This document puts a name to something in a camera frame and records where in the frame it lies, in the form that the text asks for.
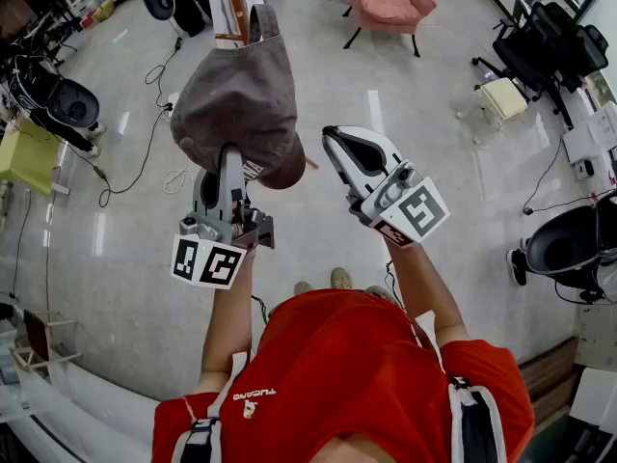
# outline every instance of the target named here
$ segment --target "backpack strap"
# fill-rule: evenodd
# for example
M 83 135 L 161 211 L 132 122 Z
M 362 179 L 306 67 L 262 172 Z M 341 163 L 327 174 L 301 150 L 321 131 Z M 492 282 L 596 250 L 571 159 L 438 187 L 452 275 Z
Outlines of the backpack strap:
M 428 311 L 416 317 L 416 324 L 431 342 L 445 373 L 435 335 L 435 313 Z M 491 392 L 483 386 L 472 386 L 462 377 L 452 377 L 449 382 L 451 463 L 507 463 L 501 418 Z
M 234 353 L 232 359 L 233 367 L 229 381 L 216 397 L 214 403 L 208 406 L 207 419 L 195 420 L 193 412 L 187 404 L 187 409 L 194 420 L 193 425 L 191 430 L 184 432 L 175 443 L 172 463 L 193 463 L 195 461 L 221 463 L 223 461 L 219 413 L 221 405 L 228 395 L 229 388 L 247 364 L 247 353 Z

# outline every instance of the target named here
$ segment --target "white stool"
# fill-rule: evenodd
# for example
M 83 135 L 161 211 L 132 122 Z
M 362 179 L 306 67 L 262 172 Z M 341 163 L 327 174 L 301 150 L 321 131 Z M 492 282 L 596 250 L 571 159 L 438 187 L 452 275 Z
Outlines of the white stool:
M 476 91 L 479 91 L 482 96 L 483 105 L 481 108 L 487 122 L 492 123 L 487 116 L 486 107 L 495 114 L 499 129 L 506 120 L 515 117 L 527 108 L 527 102 L 523 95 L 507 77 L 482 84 Z M 466 117 L 473 106 L 466 111 L 457 112 L 457 119 Z

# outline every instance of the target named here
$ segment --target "desk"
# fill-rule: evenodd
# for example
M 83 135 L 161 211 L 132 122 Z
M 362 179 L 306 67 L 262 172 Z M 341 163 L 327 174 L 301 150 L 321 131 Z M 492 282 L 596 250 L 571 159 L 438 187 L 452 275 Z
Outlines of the desk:
M 51 180 L 62 143 L 28 119 L 18 130 L 7 129 L 0 144 L 0 179 L 20 180 L 45 196 L 55 190 L 69 194 L 69 190 Z

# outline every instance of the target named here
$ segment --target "cap brim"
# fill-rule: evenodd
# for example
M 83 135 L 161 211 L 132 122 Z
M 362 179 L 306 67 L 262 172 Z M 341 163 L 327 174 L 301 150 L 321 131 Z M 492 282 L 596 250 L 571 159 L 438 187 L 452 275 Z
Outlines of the cap brim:
M 298 132 L 295 133 L 293 147 L 277 170 L 264 177 L 260 177 L 259 183 L 269 189 L 282 190 L 295 185 L 305 172 L 307 160 L 305 150 L 302 147 Z

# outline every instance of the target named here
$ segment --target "foot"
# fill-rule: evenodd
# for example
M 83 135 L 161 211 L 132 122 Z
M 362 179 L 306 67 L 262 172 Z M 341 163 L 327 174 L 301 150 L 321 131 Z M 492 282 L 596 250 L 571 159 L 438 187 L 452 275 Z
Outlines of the foot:
M 370 293 L 371 295 L 377 295 L 379 298 L 383 298 L 384 300 L 388 300 L 392 304 L 396 304 L 396 301 L 394 300 L 394 297 L 391 295 L 391 293 L 387 291 L 385 288 L 383 288 L 382 286 L 377 286 L 377 285 L 369 286 L 366 289 L 366 293 Z
M 293 296 L 297 297 L 298 295 L 302 295 L 307 291 L 311 291 L 313 287 L 309 285 L 307 282 L 296 283 L 296 286 L 293 287 Z
M 86 132 L 86 139 L 95 139 L 99 135 L 104 134 L 105 130 L 107 130 L 107 127 L 105 125 L 103 125 L 101 122 L 95 122 L 92 127 L 88 128 L 88 131 Z
M 91 150 L 83 150 L 82 152 L 84 153 L 85 158 L 98 158 L 100 155 L 100 147 L 93 146 Z
M 351 276 L 342 267 L 332 270 L 330 284 L 334 289 L 351 289 Z
M 505 255 L 505 259 L 510 266 L 510 274 L 512 280 L 519 286 L 525 286 L 527 284 L 527 274 L 524 271 L 524 260 L 526 259 L 524 252 L 517 250 L 509 250 Z

